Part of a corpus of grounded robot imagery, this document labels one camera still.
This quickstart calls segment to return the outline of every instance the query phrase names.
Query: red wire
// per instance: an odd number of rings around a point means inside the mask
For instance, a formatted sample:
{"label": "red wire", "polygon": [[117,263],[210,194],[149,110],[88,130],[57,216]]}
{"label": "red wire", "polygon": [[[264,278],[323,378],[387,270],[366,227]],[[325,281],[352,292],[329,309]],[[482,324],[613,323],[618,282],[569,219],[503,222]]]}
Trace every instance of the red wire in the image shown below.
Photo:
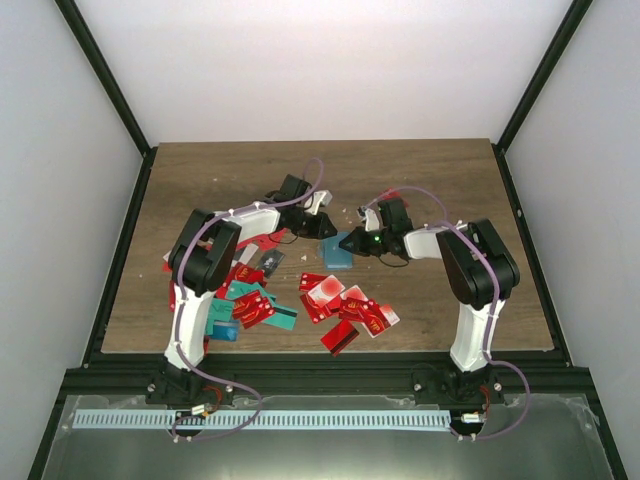
{"label": "red wire", "polygon": [[489,407],[491,406],[491,400],[489,399],[489,389],[487,387],[485,387],[484,385],[480,386],[480,391],[484,394],[484,400],[485,400],[485,404],[486,407],[484,409],[484,411],[487,414],[487,418],[489,418]]}
{"label": "red wire", "polygon": [[215,392],[216,397],[217,397],[217,401],[216,401],[216,405],[213,407],[213,411],[217,411],[218,408],[220,408],[220,404],[222,403],[222,391],[218,388],[218,387],[214,387],[213,385],[207,385],[206,387],[204,387],[202,389],[203,392]]}

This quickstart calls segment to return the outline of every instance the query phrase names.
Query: blue card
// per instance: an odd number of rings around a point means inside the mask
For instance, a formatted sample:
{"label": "blue card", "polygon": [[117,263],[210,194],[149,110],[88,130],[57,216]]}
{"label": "blue card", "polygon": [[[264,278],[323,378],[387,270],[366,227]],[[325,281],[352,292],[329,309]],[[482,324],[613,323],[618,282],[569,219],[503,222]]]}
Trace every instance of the blue card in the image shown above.
{"label": "blue card", "polygon": [[231,318],[233,302],[214,298],[211,300],[205,334],[212,340],[235,342],[238,339],[240,322]]}
{"label": "blue card", "polygon": [[353,268],[353,255],[340,248],[339,243],[344,239],[348,232],[339,232],[337,235],[325,238],[322,241],[324,267],[327,270],[349,270]]}

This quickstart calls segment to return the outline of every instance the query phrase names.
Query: black wire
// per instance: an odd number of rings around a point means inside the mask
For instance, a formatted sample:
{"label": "black wire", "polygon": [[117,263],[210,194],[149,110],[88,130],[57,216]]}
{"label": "black wire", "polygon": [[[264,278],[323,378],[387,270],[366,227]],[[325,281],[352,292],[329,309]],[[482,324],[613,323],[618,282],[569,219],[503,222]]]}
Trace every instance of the black wire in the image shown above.
{"label": "black wire", "polygon": [[409,261],[408,260],[407,260],[407,263],[403,263],[402,265],[391,265],[390,263],[387,263],[384,260],[382,260],[382,257],[378,257],[378,260],[380,260],[380,263],[382,263],[383,265],[385,265],[387,267],[391,267],[391,268],[402,268],[402,267],[406,267],[407,265],[409,265]]}
{"label": "black wire", "polygon": [[294,238],[293,240],[291,240],[290,242],[283,242],[282,240],[278,241],[278,240],[274,240],[273,238],[271,238],[271,233],[269,235],[267,235],[267,237],[269,237],[269,240],[271,240],[272,242],[276,242],[280,245],[291,245],[293,242],[295,242],[298,238],[300,238],[298,235],[296,235],[296,238]]}

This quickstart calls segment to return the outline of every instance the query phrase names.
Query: red card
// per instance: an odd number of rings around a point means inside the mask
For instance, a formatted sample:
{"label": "red card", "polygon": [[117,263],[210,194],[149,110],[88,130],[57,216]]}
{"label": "red card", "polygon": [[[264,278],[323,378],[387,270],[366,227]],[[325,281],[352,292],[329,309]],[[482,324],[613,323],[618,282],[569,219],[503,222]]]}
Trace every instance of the red card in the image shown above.
{"label": "red card", "polygon": [[341,298],[355,298],[357,300],[369,300],[367,296],[364,294],[360,287],[354,285],[351,288],[347,288],[344,292],[340,294]]}
{"label": "red card", "polygon": [[357,298],[344,298],[341,300],[338,318],[340,318],[340,320],[362,323],[364,320],[360,316],[360,309],[367,305],[367,301]]}
{"label": "red card", "polygon": [[[318,307],[324,307],[335,297],[339,297],[344,290],[344,285],[335,275],[329,275],[315,287],[313,287],[307,295],[309,299]],[[340,303],[334,305],[335,308],[340,307]]]}
{"label": "red card", "polygon": [[342,320],[322,337],[321,342],[331,352],[331,355],[335,357],[358,335],[358,331],[349,321]]}
{"label": "red card", "polygon": [[251,311],[256,305],[264,303],[265,298],[260,295],[259,291],[249,292],[246,295],[238,297],[233,304],[233,311],[231,316],[236,320],[240,320],[240,317],[245,313]]}
{"label": "red card", "polygon": [[327,278],[326,275],[316,275],[315,273],[303,273],[300,276],[300,286],[298,290],[301,292],[308,292],[321,281]]}
{"label": "red card", "polygon": [[264,271],[262,271],[262,270],[253,270],[253,272],[251,272],[249,274],[247,279],[244,280],[244,283],[259,283],[263,287],[266,287],[267,286],[267,282],[264,281]]}
{"label": "red card", "polygon": [[244,263],[238,262],[229,270],[229,274],[222,286],[216,290],[217,298],[227,298],[227,290],[229,290],[229,285],[231,285],[233,280],[243,283],[259,283],[263,287],[267,286],[262,270],[254,270],[251,267],[247,267]]}
{"label": "red card", "polygon": [[246,313],[238,318],[238,320],[240,320],[242,326],[247,329],[253,327],[254,325],[257,325],[263,320],[266,320],[275,313],[276,311],[271,306],[271,303],[269,303],[269,299],[265,298],[262,303],[250,307],[246,311]]}
{"label": "red card", "polygon": [[328,308],[318,307],[315,303],[313,303],[313,301],[307,296],[306,293],[300,296],[300,300],[302,301],[302,305],[304,305],[304,308],[309,314],[309,317],[311,318],[311,321],[313,323],[320,323],[321,321],[333,315]]}
{"label": "red card", "polygon": [[373,300],[369,300],[367,305],[359,310],[359,313],[369,335],[374,338],[400,321],[389,305],[380,307]]}

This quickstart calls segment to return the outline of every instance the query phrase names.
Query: teal card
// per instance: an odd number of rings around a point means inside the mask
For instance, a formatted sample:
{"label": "teal card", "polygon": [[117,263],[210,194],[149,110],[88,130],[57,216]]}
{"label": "teal card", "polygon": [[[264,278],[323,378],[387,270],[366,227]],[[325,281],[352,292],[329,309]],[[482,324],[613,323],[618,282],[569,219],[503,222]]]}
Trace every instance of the teal card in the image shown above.
{"label": "teal card", "polygon": [[283,328],[284,330],[293,330],[293,327],[296,324],[298,311],[278,304],[274,304],[273,308],[276,313],[266,320],[263,320],[262,323],[271,325],[272,327]]}
{"label": "teal card", "polygon": [[267,293],[259,283],[244,283],[237,280],[233,280],[231,282],[231,285],[229,285],[229,290],[227,290],[225,297],[227,300],[235,300],[242,297],[243,295],[246,295],[247,293],[255,292],[256,290],[259,291],[260,295],[262,295],[263,297],[269,298],[269,300],[271,300],[271,303],[275,302],[276,296]]}

